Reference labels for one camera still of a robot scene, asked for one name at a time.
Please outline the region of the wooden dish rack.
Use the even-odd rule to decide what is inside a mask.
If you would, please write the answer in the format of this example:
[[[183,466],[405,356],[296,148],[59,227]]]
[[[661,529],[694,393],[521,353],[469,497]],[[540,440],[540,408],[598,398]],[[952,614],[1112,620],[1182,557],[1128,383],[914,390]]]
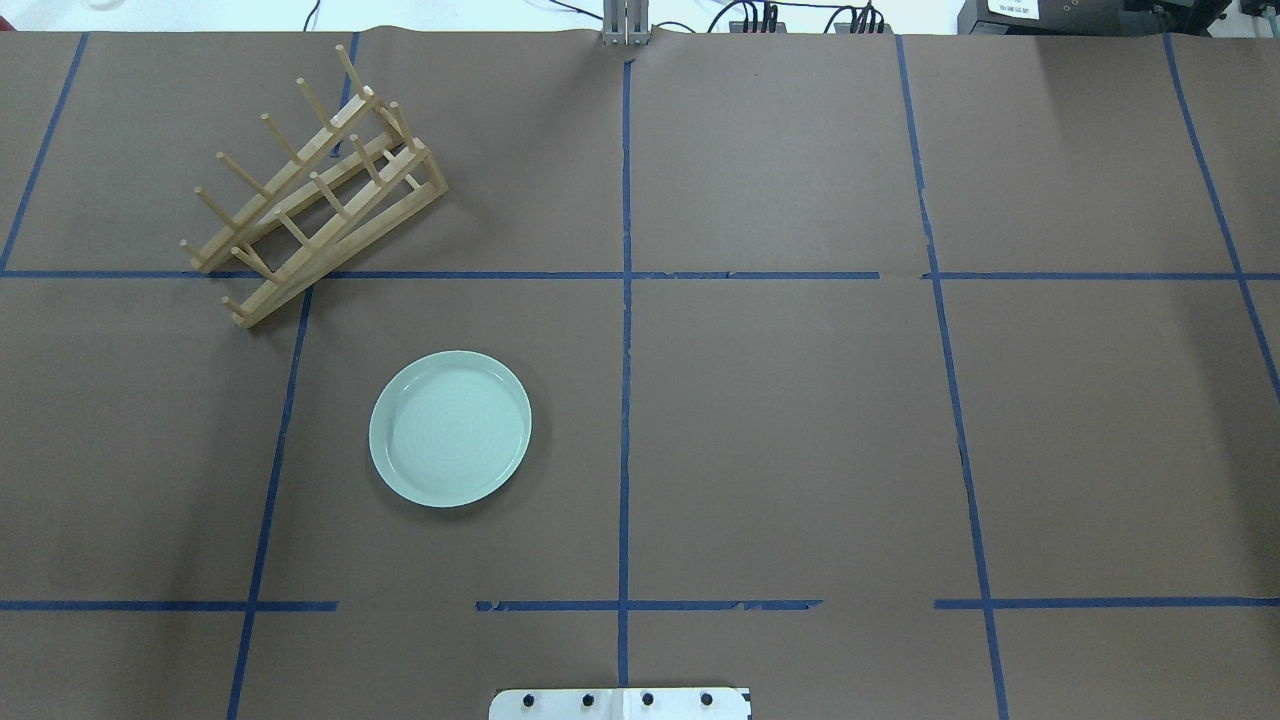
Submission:
[[[193,190],[221,227],[200,247],[180,241],[192,268],[211,275],[236,261],[261,279],[242,301],[221,299],[242,329],[265,320],[451,188],[402,106],[362,82],[351,49],[338,44],[334,51],[349,95],[339,109],[326,111],[308,82],[296,81],[320,122],[306,143],[293,145],[270,114],[260,117],[287,155],[270,179],[261,182],[216,152],[251,197],[229,211],[205,188]]]

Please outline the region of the aluminium frame post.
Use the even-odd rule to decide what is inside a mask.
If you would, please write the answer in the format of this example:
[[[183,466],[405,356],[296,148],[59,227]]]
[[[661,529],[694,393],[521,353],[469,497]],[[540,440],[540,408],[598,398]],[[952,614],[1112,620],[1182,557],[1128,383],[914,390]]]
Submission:
[[[650,42],[652,23],[648,0],[605,0],[602,4],[602,44],[607,47],[634,47]]]

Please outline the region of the black box with label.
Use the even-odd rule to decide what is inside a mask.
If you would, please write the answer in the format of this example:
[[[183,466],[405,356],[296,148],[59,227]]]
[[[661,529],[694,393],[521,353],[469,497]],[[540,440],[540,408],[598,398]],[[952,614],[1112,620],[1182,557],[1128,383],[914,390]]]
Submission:
[[[1206,36],[1229,1],[965,1],[957,35]]]

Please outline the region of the light green round plate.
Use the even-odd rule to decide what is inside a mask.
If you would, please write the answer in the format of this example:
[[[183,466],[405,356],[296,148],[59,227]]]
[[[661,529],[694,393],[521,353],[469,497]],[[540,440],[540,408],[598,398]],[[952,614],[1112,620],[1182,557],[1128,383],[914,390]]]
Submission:
[[[449,350],[398,372],[367,427],[376,474],[401,498],[457,509],[497,492],[518,469],[532,437],[527,391],[485,354]]]

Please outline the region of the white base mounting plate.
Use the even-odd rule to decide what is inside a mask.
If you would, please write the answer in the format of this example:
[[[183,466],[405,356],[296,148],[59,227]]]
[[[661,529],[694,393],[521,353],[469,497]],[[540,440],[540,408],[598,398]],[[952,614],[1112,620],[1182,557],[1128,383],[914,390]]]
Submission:
[[[732,687],[508,689],[489,719],[751,719],[750,692]]]

